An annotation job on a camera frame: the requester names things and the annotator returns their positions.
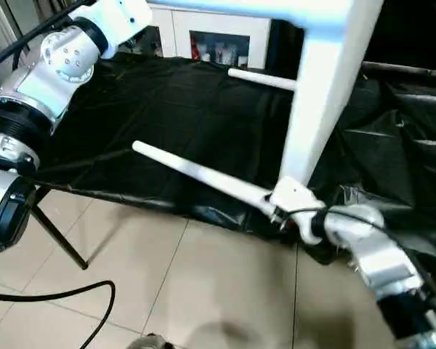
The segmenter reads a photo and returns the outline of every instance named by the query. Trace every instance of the glass cabinet door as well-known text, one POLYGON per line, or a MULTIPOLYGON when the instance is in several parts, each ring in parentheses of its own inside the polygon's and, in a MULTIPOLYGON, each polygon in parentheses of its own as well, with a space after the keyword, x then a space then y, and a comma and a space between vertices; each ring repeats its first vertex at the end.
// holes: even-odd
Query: glass cabinet door
POLYGON ((189 31, 193 60, 246 67, 250 36, 189 31))
POLYGON ((173 11, 178 56, 237 67, 264 68, 270 19, 173 11))
POLYGON ((146 29, 122 44, 118 48, 118 51, 135 53, 137 55, 163 57, 160 29, 149 25, 146 29))
POLYGON ((118 48, 119 52, 156 57, 176 57, 173 17, 169 9, 152 9, 151 25, 118 48))

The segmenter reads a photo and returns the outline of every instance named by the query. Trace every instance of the metal table leg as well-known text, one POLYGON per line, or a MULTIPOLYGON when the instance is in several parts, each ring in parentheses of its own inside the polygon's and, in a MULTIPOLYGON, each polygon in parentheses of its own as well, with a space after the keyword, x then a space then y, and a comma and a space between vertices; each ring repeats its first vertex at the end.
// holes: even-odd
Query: metal table leg
POLYGON ((82 270, 86 270, 89 264, 81 257, 81 255, 74 249, 70 242, 64 237, 51 220, 44 214, 44 212, 37 206, 39 202, 50 192, 48 187, 40 187, 36 193, 36 203, 34 204, 31 214, 36 218, 37 222, 47 231, 48 234, 55 239, 55 241, 65 250, 67 254, 73 258, 73 260, 81 267, 82 270))

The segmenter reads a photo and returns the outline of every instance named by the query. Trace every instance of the black cable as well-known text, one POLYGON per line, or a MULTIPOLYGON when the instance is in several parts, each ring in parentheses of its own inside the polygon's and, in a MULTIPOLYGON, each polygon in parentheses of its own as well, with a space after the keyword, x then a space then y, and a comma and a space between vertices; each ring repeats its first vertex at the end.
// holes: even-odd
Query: black cable
POLYGON ((84 286, 79 289, 74 289, 72 291, 55 293, 55 294, 43 294, 41 296, 16 296, 13 294, 0 294, 0 301, 2 302, 43 302, 47 300, 58 300, 60 298, 71 297, 76 294, 88 292, 92 289, 96 289, 102 286, 109 286, 111 289, 110 294, 110 302, 108 303, 107 310, 105 311, 105 315, 100 321, 99 325, 95 328, 95 330, 90 334, 90 336, 86 339, 84 344, 81 346, 81 349, 87 348, 87 345, 94 339, 97 333, 101 330, 105 322, 108 320, 108 316, 110 316, 111 310, 113 309, 113 304, 115 303, 115 295, 116 295, 116 286, 111 280, 100 281, 92 285, 84 286))
POLYGON ((36 36, 41 33, 51 30, 52 26, 55 23, 59 22, 61 19, 64 19, 70 12, 74 11, 81 5, 91 4, 94 0, 78 0, 72 3, 70 6, 66 7, 63 11, 58 12, 56 15, 51 16, 45 22, 37 25, 32 31, 21 36, 17 41, 10 44, 6 49, 0 51, 0 63, 6 60, 10 55, 15 53, 17 50, 21 50, 30 40, 34 39, 36 36))
POLYGON ((431 276, 426 272, 423 265, 417 260, 416 256, 411 254, 408 249, 406 249, 400 241, 386 228, 377 225, 376 223, 370 222, 369 220, 357 216, 356 214, 350 214, 348 212, 343 211, 336 211, 335 209, 329 209, 327 210, 326 207, 316 207, 316 208, 305 208, 305 209, 295 209, 294 211, 290 211, 286 213, 286 217, 283 219, 282 226, 286 224, 286 222, 291 219, 291 216, 296 213, 302 213, 302 212, 323 212, 327 211, 329 214, 338 214, 340 216, 352 218, 354 220, 357 220, 358 222, 363 222, 365 224, 369 224, 371 227, 380 230, 381 232, 385 233, 391 240, 393 240, 407 255, 409 260, 415 265, 416 270, 420 274, 421 278, 423 279, 424 283, 429 287, 430 295, 428 296, 427 302, 429 302, 432 298, 435 299, 436 302, 436 283, 432 280, 431 276))

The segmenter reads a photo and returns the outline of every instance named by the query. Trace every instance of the black ring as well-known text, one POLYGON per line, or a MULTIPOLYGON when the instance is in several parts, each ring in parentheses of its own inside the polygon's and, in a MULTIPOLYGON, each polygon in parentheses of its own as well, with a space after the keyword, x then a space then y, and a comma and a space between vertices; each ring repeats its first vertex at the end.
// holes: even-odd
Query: black ring
POLYGON ((325 219, 328 214, 329 207, 324 207, 320 209, 317 214, 312 218, 312 233, 318 238, 325 239, 325 219))
POLYGON ((97 27, 95 23, 83 17, 77 17, 73 21, 73 25, 82 29, 82 31, 94 42, 95 46, 97 46, 100 54, 103 55, 103 52, 108 48, 108 41, 100 28, 97 27))
POLYGON ((0 102, 0 133, 38 153, 45 148, 51 132, 52 122, 37 109, 13 101, 0 102))

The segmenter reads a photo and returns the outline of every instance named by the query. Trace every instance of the tile floor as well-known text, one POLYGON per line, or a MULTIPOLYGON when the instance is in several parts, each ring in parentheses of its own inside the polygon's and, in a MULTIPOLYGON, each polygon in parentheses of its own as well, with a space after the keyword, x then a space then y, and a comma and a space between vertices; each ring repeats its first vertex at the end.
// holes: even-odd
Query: tile floor
MULTIPOLYGON (((52 191, 40 204, 90 261, 79 270, 37 222, 0 254, 0 292, 45 294, 103 279, 117 286, 90 348, 155 332, 187 349, 392 348, 368 290, 342 263, 211 225, 52 191)), ((56 302, 0 303, 0 348, 77 349, 107 289, 56 302)))

